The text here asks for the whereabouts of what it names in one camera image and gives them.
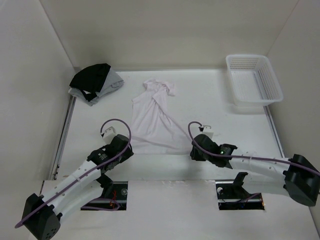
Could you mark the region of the white tank top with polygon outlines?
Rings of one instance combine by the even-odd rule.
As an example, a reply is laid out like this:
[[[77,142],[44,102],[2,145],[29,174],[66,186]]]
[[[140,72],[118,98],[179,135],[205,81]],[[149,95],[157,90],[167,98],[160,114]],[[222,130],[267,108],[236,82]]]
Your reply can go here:
[[[145,92],[132,99],[131,145],[139,155],[186,155],[191,138],[168,112],[168,97],[176,95],[173,83],[151,78]]]

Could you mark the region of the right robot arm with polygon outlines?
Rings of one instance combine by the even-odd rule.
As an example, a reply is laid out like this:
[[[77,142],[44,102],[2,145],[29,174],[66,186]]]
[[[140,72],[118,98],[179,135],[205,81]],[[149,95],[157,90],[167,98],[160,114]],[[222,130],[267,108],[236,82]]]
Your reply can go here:
[[[307,207],[317,203],[320,172],[302,155],[281,159],[246,156],[235,145],[218,145],[199,134],[192,141],[190,157],[238,171],[232,183],[217,187],[218,200],[224,203],[239,206],[262,193],[287,196]]]

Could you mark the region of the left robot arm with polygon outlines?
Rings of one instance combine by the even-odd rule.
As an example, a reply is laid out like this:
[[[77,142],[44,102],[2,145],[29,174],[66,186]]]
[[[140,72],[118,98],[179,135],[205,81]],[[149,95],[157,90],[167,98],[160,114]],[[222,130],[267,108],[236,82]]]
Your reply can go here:
[[[82,165],[52,190],[31,194],[25,201],[22,225],[37,240],[50,240],[75,210],[95,199],[108,199],[114,182],[106,175],[133,156],[130,140],[117,134],[111,142],[94,150]]]

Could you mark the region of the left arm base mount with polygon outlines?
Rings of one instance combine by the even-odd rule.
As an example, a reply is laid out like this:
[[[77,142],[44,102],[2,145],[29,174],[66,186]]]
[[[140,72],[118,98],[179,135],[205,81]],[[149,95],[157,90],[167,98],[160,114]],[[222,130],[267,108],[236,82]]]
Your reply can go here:
[[[102,191],[100,197],[81,207],[82,211],[126,211],[129,183],[113,181]]]

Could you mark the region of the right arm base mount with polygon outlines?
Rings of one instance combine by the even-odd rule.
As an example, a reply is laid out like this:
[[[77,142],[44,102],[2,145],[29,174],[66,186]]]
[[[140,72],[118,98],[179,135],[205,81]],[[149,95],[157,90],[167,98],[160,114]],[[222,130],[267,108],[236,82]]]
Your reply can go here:
[[[248,175],[247,172],[239,172],[235,179],[215,182],[220,211],[265,210],[262,194],[249,193],[243,188]]]

